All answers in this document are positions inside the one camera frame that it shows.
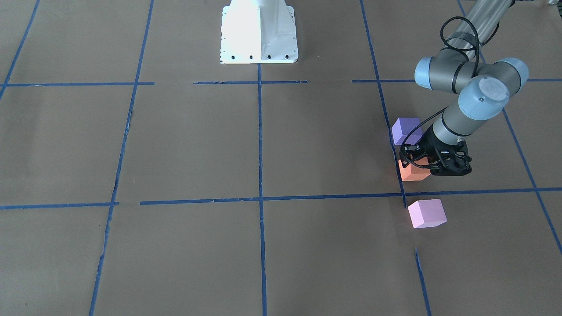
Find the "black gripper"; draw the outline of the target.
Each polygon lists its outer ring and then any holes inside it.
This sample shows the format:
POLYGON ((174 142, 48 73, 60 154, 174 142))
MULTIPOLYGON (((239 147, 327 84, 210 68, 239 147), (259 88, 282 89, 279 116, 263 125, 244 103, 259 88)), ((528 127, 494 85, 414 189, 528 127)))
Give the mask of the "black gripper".
POLYGON ((434 176, 465 176, 472 172, 472 158, 465 140, 458 139, 456 144, 446 144, 431 129, 416 144, 403 141, 399 155, 403 168, 413 165, 429 170, 434 176))

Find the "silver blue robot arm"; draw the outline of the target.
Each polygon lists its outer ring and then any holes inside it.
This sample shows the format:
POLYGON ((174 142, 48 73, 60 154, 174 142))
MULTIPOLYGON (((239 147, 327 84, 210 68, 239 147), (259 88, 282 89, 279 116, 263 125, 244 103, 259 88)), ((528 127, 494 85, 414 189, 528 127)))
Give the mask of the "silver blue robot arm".
POLYGON ((528 66, 517 58, 493 64, 480 62, 480 50, 494 37, 513 0, 477 0, 455 32, 440 34, 443 48, 422 58, 415 69, 418 86, 457 94, 455 104, 430 116, 431 126, 415 143, 400 143, 400 164, 428 170, 434 176, 465 176, 472 171, 466 138, 500 114, 529 78, 528 66))

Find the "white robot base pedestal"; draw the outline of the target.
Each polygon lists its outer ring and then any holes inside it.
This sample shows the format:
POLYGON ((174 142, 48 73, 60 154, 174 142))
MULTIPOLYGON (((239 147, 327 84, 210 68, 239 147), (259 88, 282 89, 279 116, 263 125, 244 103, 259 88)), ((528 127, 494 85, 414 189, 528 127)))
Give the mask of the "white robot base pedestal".
POLYGON ((298 61, 295 11, 284 0, 232 0, 221 18, 221 64, 298 61))

